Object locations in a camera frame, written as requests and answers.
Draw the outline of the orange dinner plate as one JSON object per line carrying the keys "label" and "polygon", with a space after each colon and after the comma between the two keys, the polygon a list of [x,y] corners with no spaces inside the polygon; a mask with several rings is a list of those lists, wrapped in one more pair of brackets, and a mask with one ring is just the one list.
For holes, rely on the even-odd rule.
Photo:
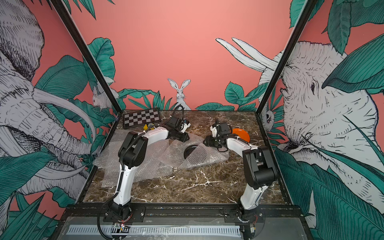
{"label": "orange dinner plate", "polygon": [[241,139],[243,139],[248,143],[251,140],[249,133],[243,129],[235,128],[233,129],[233,134],[236,134],[237,136],[239,136]]}

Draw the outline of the bubble plate bundle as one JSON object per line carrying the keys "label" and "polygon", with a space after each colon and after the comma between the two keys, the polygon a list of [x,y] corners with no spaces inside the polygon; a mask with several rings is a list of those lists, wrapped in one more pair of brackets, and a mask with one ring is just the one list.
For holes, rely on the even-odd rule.
{"label": "bubble plate bundle", "polygon": [[[170,145],[159,156],[159,161],[167,166],[178,169],[191,169],[195,167],[224,162],[229,159],[229,152],[220,153],[216,148],[206,147],[203,138],[189,134],[190,139],[185,143],[178,140],[170,141]],[[184,150],[190,145],[199,145],[185,160]]]}

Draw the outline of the black dinner plate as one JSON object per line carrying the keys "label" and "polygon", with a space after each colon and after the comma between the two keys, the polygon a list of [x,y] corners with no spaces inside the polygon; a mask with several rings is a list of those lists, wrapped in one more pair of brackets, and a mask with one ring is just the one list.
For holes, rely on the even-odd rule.
{"label": "black dinner plate", "polygon": [[190,145],[188,147],[186,147],[186,149],[184,150],[184,159],[186,160],[187,157],[198,147],[199,145]]}

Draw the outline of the pink bubble bundle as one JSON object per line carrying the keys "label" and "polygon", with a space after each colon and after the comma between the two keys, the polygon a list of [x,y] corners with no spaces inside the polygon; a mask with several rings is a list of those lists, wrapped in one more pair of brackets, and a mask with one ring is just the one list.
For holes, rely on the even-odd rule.
{"label": "pink bubble bundle", "polygon": [[[142,164],[139,166],[134,182],[139,182],[148,179],[160,178],[173,173],[173,168],[167,166],[159,161],[159,156],[170,145],[169,140],[162,140],[150,145],[147,148],[146,156]],[[119,171],[112,171],[112,169],[104,169],[105,176],[102,180],[103,187],[116,187],[119,179]]]}

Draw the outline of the clear bubble wrap sheet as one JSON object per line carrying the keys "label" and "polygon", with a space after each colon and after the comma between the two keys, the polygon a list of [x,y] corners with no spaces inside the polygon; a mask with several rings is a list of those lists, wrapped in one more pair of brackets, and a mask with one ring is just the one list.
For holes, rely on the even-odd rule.
{"label": "clear bubble wrap sheet", "polygon": [[95,158],[93,164],[98,168],[112,169],[112,171],[119,171],[119,157],[118,152],[129,133],[129,130],[116,129],[112,135],[111,140],[101,153]]}

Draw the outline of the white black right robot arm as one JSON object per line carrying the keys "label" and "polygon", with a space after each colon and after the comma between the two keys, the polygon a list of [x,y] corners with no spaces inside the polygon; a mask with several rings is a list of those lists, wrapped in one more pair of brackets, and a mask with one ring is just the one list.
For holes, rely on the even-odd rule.
{"label": "white black right robot arm", "polygon": [[248,143],[227,123],[216,122],[210,126],[211,134],[203,144],[218,151],[233,151],[243,158],[246,189],[240,198],[244,210],[255,209],[265,190],[276,180],[278,174],[270,149]]}

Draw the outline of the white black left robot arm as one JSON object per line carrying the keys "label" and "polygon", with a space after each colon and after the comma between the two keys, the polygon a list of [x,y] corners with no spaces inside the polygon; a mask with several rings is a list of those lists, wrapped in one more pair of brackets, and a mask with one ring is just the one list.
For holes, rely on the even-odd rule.
{"label": "white black left robot arm", "polygon": [[190,139],[187,133],[190,126],[188,120],[171,117],[164,124],[147,124],[142,132],[131,131],[126,135],[118,152],[120,176],[111,208],[119,210],[129,206],[134,177],[145,159],[147,147],[167,139],[184,143]]}

